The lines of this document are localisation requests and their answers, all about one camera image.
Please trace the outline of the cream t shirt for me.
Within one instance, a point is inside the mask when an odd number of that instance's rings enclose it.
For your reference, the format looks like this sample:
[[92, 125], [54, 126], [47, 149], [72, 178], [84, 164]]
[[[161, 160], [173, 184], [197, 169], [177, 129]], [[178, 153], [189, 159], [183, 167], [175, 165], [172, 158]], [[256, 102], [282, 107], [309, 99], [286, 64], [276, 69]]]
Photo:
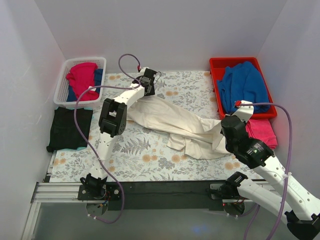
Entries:
[[157, 96], [139, 99], [128, 109], [127, 115], [147, 129], [168, 133], [167, 146], [184, 150], [194, 159], [217, 159], [229, 154], [220, 120], [201, 118]]

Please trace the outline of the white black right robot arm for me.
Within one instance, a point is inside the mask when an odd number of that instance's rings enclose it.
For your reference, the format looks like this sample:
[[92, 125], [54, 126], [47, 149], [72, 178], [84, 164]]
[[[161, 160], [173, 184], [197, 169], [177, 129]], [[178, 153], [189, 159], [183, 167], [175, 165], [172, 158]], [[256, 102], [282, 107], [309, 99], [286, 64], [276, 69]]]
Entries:
[[320, 200], [304, 188], [261, 140], [249, 137], [245, 122], [237, 116], [221, 121], [226, 149], [243, 164], [263, 177], [275, 192], [254, 183], [237, 171], [211, 194], [222, 199], [249, 199], [274, 215], [299, 240], [313, 240], [320, 233]]

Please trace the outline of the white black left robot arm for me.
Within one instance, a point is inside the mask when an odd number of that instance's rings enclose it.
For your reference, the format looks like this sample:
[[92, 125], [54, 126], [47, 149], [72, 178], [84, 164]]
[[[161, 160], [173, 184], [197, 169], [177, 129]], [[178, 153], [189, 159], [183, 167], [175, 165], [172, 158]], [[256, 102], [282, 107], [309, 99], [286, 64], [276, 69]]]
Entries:
[[107, 189], [104, 185], [109, 174], [104, 170], [103, 164], [110, 158], [118, 136], [125, 131], [128, 108], [139, 99], [155, 94], [157, 73], [155, 70], [144, 67], [142, 75], [133, 80], [128, 89], [113, 99], [106, 98], [103, 101], [98, 120], [100, 135], [97, 163], [92, 165], [86, 178], [80, 179], [85, 191], [95, 200], [101, 200], [106, 196]]

